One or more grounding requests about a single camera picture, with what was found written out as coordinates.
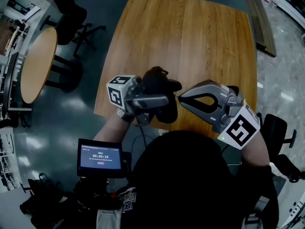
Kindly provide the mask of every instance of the blue screen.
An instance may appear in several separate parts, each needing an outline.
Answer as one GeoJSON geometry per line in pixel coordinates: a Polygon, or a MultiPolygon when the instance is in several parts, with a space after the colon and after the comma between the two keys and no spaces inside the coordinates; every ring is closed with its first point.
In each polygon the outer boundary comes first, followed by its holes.
{"type": "Polygon", "coordinates": [[[81,167],[121,169],[120,150],[112,147],[82,145],[81,167]]]}

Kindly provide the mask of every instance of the wooden table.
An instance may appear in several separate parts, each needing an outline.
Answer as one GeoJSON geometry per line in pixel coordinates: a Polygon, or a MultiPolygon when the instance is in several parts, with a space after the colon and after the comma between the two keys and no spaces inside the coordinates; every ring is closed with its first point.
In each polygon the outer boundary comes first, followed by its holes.
{"type": "Polygon", "coordinates": [[[80,64],[63,59],[57,55],[57,32],[54,28],[45,29],[35,40],[26,56],[21,73],[21,95],[23,100],[30,104],[39,96],[44,85],[65,89],[70,84],[48,81],[50,71],[74,78],[73,88],[80,80],[80,64]],[[69,67],[72,71],[53,64],[58,61],[69,67]]]}
{"type": "MultiPolygon", "coordinates": [[[[109,117],[114,112],[106,92],[111,78],[143,76],[153,66],[181,82],[177,95],[211,79],[239,86],[255,111],[255,46],[245,12],[204,0],[128,0],[108,50],[94,113],[109,117]]],[[[151,126],[217,136],[211,125],[177,105],[174,123],[154,118],[151,126]]]]}

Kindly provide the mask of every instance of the wrist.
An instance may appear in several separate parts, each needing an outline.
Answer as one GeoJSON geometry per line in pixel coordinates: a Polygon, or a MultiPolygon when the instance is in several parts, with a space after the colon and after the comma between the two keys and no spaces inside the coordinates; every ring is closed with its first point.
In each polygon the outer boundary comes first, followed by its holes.
{"type": "Polygon", "coordinates": [[[116,114],[124,121],[131,123],[134,120],[134,116],[127,114],[124,110],[117,107],[115,110],[116,114]]]}

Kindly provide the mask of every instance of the wooden board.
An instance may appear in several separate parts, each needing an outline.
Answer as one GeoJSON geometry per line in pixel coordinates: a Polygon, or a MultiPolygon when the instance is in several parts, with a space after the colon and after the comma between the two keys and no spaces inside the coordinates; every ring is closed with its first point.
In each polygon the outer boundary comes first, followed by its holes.
{"type": "Polygon", "coordinates": [[[0,55],[5,55],[6,47],[10,43],[11,30],[9,27],[11,25],[13,25],[13,23],[8,22],[3,17],[0,19],[0,55]]]}
{"type": "MultiPolygon", "coordinates": [[[[246,13],[204,0],[128,0],[105,60],[94,113],[109,117],[106,83],[116,75],[143,76],[161,66],[168,77],[188,90],[211,79],[241,87],[248,104],[256,106],[256,57],[246,13]]],[[[182,108],[178,119],[151,126],[190,130],[216,137],[211,125],[182,108]]]]}
{"type": "Polygon", "coordinates": [[[30,104],[39,96],[51,70],[57,48],[57,32],[45,29],[34,41],[21,73],[21,95],[30,104]]]}
{"type": "Polygon", "coordinates": [[[269,54],[272,57],[276,57],[275,40],[273,38],[271,25],[262,1],[247,0],[247,3],[252,16],[257,49],[269,54]]]}

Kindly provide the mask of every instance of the floor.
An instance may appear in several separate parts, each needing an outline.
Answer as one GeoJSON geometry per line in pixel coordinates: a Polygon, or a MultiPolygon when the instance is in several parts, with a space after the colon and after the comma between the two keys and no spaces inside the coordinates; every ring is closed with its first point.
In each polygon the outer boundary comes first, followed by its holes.
{"type": "MultiPolygon", "coordinates": [[[[92,40],[98,47],[96,52],[86,46],[80,50],[83,77],[78,88],[65,94],[58,89],[45,87],[33,105],[31,128],[16,129],[16,149],[19,157],[21,178],[27,184],[28,178],[37,177],[40,172],[53,180],[59,180],[65,190],[74,188],[79,180],[76,176],[78,138],[92,139],[105,124],[106,119],[93,114],[95,96],[102,72],[103,62],[111,42],[116,24],[127,0],[75,0],[87,9],[87,21],[93,26],[106,25],[107,31],[94,34],[92,40]]],[[[210,0],[243,11],[248,11],[245,0],[210,0]]],[[[46,13],[55,21],[60,14],[50,6],[46,13]]],[[[304,154],[304,112],[305,98],[302,95],[305,78],[305,46],[301,41],[303,31],[287,15],[278,9],[267,8],[274,32],[278,56],[271,58],[257,52],[258,98],[257,111],[263,116],[275,114],[288,122],[287,137],[297,129],[297,139],[293,149],[284,146],[283,152],[299,168],[304,154]]],[[[35,31],[33,40],[40,33],[35,31]]],[[[57,54],[72,59],[75,45],[59,46],[57,54]]],[[[146,135],[157,137],[157,130],[144,128],[146,135]]],[[[125,151],[131,150],[131,143],[139,136],[140,130],[132,126],[123,142],[125,151]]],[[[133,164],[144,149],[138,138],[133,149],[133,164]]],[[[238,154],[235,149],[225,152],[228,162],[236,164],[238,154]]],[[[283,204],[291,184],[287,183],[279,200],[283,204]]]]}
{"type": "MultiPolygon", "coordinates": [[[[301,39],[304,30],[279,9],[267,7],[266,12],[274,34],[277,57],[257,51],[256,111],[263,117],[273,114],[284,119],[288,124],[286,138],[291,138],[293,130],[297,130],[293,148],[284,144],[281,153],[286,154],[300,170],[305,170],[305,44],[301,39]]],[[[286,216],[304,191],[304,181],[297,184],[286,182],[278,197],[280,212],[286,216]]]]}

